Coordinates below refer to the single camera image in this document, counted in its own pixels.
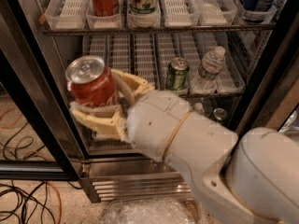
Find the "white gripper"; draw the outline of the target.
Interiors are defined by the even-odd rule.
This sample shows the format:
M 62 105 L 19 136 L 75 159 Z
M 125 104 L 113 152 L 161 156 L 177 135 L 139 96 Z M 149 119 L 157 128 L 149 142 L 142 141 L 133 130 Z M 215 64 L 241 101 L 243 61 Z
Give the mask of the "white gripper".
M 162 161 L 174 131 L 192 111 L 190 103 L 171 91 L 155 91 L 142 77 L 118 69 L 112 69 L 111 74 L 117 90 L 132 105 L 127 119 L 121 105 L 87 107 L 72 102 L 71 114 L 78 123 L 104 138 L 127 141 L 129 137 L 134 150 Z

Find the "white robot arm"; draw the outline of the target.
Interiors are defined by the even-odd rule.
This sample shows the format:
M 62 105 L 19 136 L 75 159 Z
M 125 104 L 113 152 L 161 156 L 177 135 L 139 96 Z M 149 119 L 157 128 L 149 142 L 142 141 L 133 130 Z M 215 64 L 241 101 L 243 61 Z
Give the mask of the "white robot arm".
M 244 136 L 193 111 L 171 91 L 116 69 L 67 72 L 83 126 L 165 162 L 224 224 L 299 224 L 299 146 L 282 133 Z

